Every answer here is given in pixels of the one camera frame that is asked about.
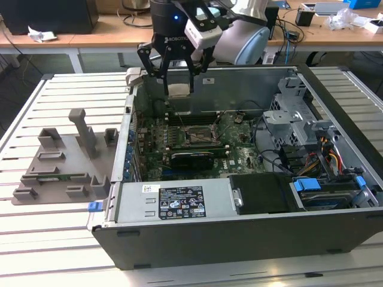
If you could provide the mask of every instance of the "connector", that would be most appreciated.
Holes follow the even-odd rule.
[[[285,32],[285,36],[286,36],[286,38],[287,38],[289,41],[293,41],[293,42],[298,41],[298,39],[299,39],[299,35],[300,35],[300,33],[299,33],[299,32],[296,32],[296,31],[286,31],[286,32]]]

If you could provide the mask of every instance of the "white label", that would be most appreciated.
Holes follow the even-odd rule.
[[[160,190],[160,184],[145,184],[142,186],[143,193],[158,193]]]
[[[204,208],[194,208],[194,209],[190,209],[190,212],[191,213],[205,212],[205,209]]]
[[[202,80],[202,84],[204,85],[214,84],[214,78],[205,78]]]

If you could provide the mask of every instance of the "computer case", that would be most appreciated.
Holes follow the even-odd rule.
[[[13,35],[41,32],[89,34],[98,21],[95,0],[0,0],[0,13]]]

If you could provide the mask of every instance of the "sticker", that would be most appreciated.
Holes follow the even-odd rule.
[[[160,193],[160,219],[206,217],[202,187],[159,188],[160,185],[155,186],[158,186]]]
[[[143,193],[158,193],[158,190],[160,189],[160,184],[144,184],[142,186],[142,192]]]
[[[211,84],[214,84],[215,80],[214,78],[204,78],[202,80],[202,84],[204,85],[211,85]]]

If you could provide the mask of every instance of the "warning label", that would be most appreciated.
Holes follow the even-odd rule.
[[[206,217],[202,187],[160,188],[159,218]]]

